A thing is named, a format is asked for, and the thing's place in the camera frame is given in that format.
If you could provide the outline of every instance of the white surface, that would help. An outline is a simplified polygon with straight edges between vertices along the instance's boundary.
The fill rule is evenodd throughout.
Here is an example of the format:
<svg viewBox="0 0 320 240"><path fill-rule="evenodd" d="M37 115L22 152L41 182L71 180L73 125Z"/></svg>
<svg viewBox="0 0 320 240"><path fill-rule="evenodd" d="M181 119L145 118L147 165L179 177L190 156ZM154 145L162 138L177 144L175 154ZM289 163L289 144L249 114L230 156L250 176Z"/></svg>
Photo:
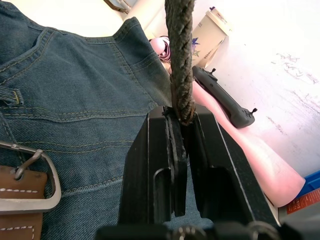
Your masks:
<svg viewBox="0 0 320 240"><path fill-rule="evenodd" d="M10 2L41 25L87 37L110 36L122 24L103 0ZM233 34L209 69L217 69L219 83L240 105L258 108L244 131L261 137L301 175L320 170L320 1L197 0L193 27L212 6L232 23ZM164 9L149 31L166 34Z"/></svg>

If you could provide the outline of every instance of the jeans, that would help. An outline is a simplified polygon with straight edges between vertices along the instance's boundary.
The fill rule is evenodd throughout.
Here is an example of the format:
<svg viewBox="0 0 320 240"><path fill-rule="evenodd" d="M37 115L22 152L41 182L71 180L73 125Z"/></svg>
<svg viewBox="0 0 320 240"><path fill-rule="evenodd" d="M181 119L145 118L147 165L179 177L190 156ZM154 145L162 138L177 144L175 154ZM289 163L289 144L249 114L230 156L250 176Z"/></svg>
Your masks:
<svg viewBox="0 0 320 240"><path fill-rule="evenodd" d="M136 18L113 36L83 37L0 1L0 139L44 150L62 188L41 239L93 239L117 223L126 154L146 114L170 104L169 76ZM1 165L28 157L0 151ZM188 215L170 226L210 222L199 217L188 174Z"/></svg>

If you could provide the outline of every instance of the metal buckle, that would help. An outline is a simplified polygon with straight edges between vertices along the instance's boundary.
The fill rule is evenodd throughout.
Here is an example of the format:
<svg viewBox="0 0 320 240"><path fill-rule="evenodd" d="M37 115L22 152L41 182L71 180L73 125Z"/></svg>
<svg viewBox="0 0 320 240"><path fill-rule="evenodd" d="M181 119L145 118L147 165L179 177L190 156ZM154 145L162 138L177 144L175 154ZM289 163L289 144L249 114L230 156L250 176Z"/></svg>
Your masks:
<svg viewBox="0 0 320 240"><path fill-rule="evenodd" d="M0 215L43 213L53 209L61 199L61 187L57 170L50 157L40 149L37 150L5 141L0 141L0 148L33 154L33 156L24 162L16 171L16 180L22 176L24 170L29 165L38 159L42 159L48 164L49 172L47 174L49 175L52 184L52 195L47 199L0 198Z"/></svg>

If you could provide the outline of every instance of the dark rope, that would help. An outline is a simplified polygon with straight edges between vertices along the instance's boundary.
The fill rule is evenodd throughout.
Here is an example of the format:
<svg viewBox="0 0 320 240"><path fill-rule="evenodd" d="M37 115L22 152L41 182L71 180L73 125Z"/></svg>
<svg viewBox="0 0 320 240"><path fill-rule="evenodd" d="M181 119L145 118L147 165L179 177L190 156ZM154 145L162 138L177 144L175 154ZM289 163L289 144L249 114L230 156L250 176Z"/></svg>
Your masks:
<svg viewBox="0 0 320 240"><path fill-rule="evenodd" d="M192 97L192 12L195 0L165 0L166 26L171 51L172 107L179 121L189 125L195 113Z"/></svg>

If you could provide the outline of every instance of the pink foam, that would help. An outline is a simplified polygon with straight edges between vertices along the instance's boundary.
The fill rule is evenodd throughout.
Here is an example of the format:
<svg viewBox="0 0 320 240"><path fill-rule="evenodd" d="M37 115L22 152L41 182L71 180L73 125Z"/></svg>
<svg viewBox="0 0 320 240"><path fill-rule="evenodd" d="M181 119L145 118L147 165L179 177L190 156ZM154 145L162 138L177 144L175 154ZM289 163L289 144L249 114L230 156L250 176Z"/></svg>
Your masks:
<svg viewBox="0 0 320 240"><path fill-rule="evenodd" d="M206 106L219 124L241 146L261 189L276 206L291 202L300 192L305 179L276 154L263 140L249 133L246 128L237 129L226 118L219 103L195 81L193 97L197 104Z"/></svg>

